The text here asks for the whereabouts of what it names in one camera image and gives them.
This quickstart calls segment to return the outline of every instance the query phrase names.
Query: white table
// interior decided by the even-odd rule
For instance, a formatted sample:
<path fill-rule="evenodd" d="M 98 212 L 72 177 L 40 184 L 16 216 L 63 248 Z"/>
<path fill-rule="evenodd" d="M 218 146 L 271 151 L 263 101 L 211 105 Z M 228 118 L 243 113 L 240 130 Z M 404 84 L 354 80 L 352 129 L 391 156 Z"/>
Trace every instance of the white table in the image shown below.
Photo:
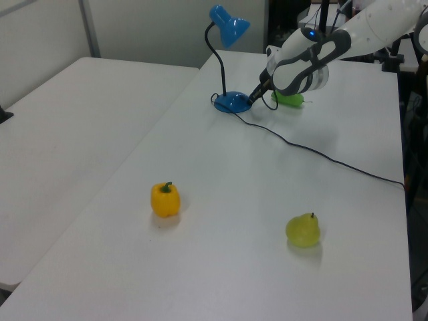
<path fill-rule="evenodd" d="M 0 125 L 0 288 L 13 290 L 197 69 L 83 58 Z"/>
<path fill-rule="evenodd" d="M 303 27 L 314 28 L 315 27 L 314 15 L 315 15 L 315 12 L 320 8 L 320 6 L 321 5 L 318 5 L 318 4 L 311 5 L 309 8 L 308 15 L 298 22 L 298 27 L 299 28 L 303 28 Z M 326 32 L 327 33 L 330 33 L 330 30 L 333 26 L 334 18 L 336 17 L 336 14 L 337 14 L 337 9 L 338 9 L 337 3 L 328 6 L 327 23 L 326 23 Z M 319 12 L 318 12 L 318 16 L 317 16 L 317 20 L 316 20 L 317 26 L 320 25 L 320 18 L 321 18 L 321 10 L 319 10 Z M 334 27 L 339 28 L 340 26 L 344 25 L 345 22 L 346 22 L 346 16 L 343 14 L 340 14 L 337 18 L 336 25 L 334 25 Z"/>
<path fill-rule="evenodd" d="M 251 92 L 265 56 L 220 52 L 228 90 Z M 211 57 L 0 308 L 0 320 L 410 321 L 403 189 L 307 152 L 212 107 Z M 334 62 L 302 110 L 242 114 L 292 142 L 403 180 L 396 75 Z M 181 215 L 158 219 L 171 180 Z M 321 243 L 284 229 L 314 211 Z"/>

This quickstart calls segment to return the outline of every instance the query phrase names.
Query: green pear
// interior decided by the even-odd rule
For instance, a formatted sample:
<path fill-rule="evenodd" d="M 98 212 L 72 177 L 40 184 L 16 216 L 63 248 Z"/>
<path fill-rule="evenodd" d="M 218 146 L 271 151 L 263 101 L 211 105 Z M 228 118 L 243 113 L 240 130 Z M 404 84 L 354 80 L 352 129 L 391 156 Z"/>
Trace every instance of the green pear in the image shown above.
<path fill-rule="evenodd" d="M 310 247 L 320 239 L 318 218 L 313 213 L 292 218 L 286 226 L 286 235 L 290 242 L 298 247 Z"/>

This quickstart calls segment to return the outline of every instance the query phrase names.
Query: yellow bell pepper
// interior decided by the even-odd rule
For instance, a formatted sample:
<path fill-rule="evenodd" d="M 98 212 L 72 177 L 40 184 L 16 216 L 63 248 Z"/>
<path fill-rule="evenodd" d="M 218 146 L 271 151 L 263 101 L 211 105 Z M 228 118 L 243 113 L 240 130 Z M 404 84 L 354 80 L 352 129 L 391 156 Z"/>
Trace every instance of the yellow bell pepper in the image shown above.
<path fill-rule="evenodd" d="M 180 195 L 171 182 L 156 184 L 152 187 L 150 203 L 153 212 L 160 217 L 176 215 L 180 209 Z"/>

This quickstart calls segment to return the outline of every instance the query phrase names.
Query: blue desk lamp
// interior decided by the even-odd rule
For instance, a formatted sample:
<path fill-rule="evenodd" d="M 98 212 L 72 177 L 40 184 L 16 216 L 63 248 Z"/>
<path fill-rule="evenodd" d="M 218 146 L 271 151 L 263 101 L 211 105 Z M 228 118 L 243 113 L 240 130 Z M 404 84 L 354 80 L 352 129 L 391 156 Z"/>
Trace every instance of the blue desk lamp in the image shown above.
<path fill-rule="evenodd" d="M 225 48 L 229 48 L 248 29 L 249 22 L 244 19 L 231 17 L 230 14 L 228 14 L 226 10 L 220 5 L 215 5 L 211 8 L 209 17 L 211 18 L 212 22 L 205 30 L 205 41 L 207 42 L 209 49 L 211 49 L 220 62 L 221 81 L 223 84 L 223 94 L 219 95 L 215 99 L 214 106 L 216 109 L 222 112 L 245 112 L 251 107 L 249 104 L 247 104 L 248 96 L 242 94 L 241 92 L 226 92 L 225 67 L 219 54 L 208 41 L 208 31 L 214 25 L 217 25 L 217 27 L 220 29 L 221 42 L 223 46 Z"/>

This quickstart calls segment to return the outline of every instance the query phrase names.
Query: white wall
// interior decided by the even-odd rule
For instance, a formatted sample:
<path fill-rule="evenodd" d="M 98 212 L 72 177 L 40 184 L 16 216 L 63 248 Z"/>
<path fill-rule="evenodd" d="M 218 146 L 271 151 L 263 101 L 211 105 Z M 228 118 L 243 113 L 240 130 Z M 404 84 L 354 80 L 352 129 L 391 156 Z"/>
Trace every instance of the white wall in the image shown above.
<path fill-rule="evenodd" d="M 218 3 L 251 23 L 230 49 L 263 52 L 268 0 L 86 0 L 102 58 L 197 68 L 211 55 L 204 32 Z M 218 28 L 209 36 L 220 49 Z"/>
<path fill-rule="evenodd" d="M 0 105 L 9 107 L 87 56 L 78 0 L 37 0 L 0 17 Z"/>

